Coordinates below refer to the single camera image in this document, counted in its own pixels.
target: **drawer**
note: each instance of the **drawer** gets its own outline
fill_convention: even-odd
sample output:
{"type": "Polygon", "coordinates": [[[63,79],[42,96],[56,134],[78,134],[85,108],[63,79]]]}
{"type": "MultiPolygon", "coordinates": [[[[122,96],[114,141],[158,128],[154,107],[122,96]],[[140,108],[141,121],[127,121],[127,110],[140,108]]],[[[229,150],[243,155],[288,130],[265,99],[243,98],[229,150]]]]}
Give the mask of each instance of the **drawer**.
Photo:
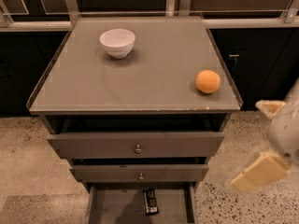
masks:
{"type": "Polygon", "coordinates": [[[48,141],[62,159],[211,157],[223,137],[213,132],[61,133],[48,141]]]}
{"type": "Polygon", "coordinates": [[[206,164],[157,165],[75,165],[71,173],[78,182],[200,182],[206,176],[206,164]]]}
{"type": "Polygon", "coordinates": [[[90,191],[87,224],[198,223],[190,183],[95,184],[90,191]],[[159,213],[146,216],[143,190],[154,189],[159,213]]]}

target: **bowl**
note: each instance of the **bowl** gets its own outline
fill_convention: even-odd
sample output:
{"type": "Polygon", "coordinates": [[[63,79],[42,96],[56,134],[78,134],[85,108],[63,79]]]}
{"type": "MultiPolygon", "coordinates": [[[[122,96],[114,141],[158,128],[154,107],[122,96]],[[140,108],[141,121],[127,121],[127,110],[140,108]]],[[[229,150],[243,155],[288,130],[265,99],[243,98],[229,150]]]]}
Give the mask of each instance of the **bowl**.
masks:
{"type": "Polygon", "coordinates": [[[106,53],[119,59],[130,53],[135,43],[135,35],[129,30],[113,29],[101,34],[100,42],[106,53]]]}

